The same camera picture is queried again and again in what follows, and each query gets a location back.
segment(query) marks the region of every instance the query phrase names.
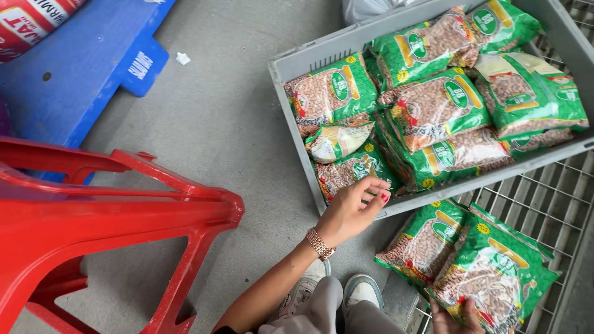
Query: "rose gold watch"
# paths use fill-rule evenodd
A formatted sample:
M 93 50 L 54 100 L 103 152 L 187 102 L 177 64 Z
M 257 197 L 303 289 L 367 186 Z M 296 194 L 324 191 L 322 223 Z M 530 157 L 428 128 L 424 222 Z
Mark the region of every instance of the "rose gold watch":
M 318 232 L 315 231 L 315 228 L 310 228 L 307 233 L 305 234 L 309 243 L 313 246 L 316 252 L 320 255 L 320 260 L 322 262 L 328 260 L 329 257 L 334 254 L 336 251 L 336 247 L 328 248 L 326 243 L 322 241 Z

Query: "red and white sack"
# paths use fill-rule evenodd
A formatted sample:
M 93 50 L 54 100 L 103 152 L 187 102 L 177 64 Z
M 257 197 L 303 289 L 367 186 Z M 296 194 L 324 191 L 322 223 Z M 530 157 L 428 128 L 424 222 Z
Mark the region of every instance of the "red and white sack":
M 9 62 L 56 29 L 84 0 L 0 0 L 0 63 Z

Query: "purple object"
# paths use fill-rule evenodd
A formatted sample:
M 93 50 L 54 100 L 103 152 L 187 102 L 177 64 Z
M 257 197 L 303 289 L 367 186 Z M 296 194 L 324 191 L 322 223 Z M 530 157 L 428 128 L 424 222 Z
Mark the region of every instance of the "purple object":
M 0 136 L 13 136 L 8 106 L 2 96 L 0 96 Z

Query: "white plastic bag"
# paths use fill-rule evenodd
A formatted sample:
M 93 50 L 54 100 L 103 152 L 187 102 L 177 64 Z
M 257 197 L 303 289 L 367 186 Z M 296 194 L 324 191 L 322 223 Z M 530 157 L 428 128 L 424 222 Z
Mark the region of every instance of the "white plastic bag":
M 405 0 L 342 0 L 342 10 L 348 26 L 392 10 Z

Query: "gray plastic crate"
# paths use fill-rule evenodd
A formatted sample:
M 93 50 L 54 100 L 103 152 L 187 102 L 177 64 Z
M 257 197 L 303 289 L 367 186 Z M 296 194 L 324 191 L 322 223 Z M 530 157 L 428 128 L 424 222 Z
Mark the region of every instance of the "gray plastic crate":
M 420 0 L 413 4 L 355 24 L 313 42 L 298 46 L 276 56 L 270 62 L 270 73 L 280 99 L 291 136 L 295 142 L 301 164 L 314 195 L 320 214 L 326 209 L 322 192 L 315 173 L 299 135 L 293 113 L 287 101 L 283 83 L 308 72 L 328 65 L 338 59 L 363 50 L 364 44 L 373 38 L 410 27 L 439 16 L 449 8 L 460 4 L 475 7 L 485 0 Z M 556 49 L 559 57 L 572 71 L 580 92 L 582 104 L 590 120 L 594 120 L 594 49 L 580 29 L 573 23 L 565 8 L 558 0 L 515 0 L 514 5 L 537 18 L 546 29 L 548 41 Z M 528 45 L 526 52 L 540 55 L 534 45 Z M 476 188 L 493 184 L 515 175 L 531 171 L 549 163 L 565 159 L 588 150 L 594 146 L 594 129 L 590 128 L 573 141 L 547 150 L 534 157 L 518 161 L 496 171 L 476 178 L 469 178 L 435 187 L 433 190 L 390 201 L 377 218 L 396 215 L 436 200 L 456 196 Z

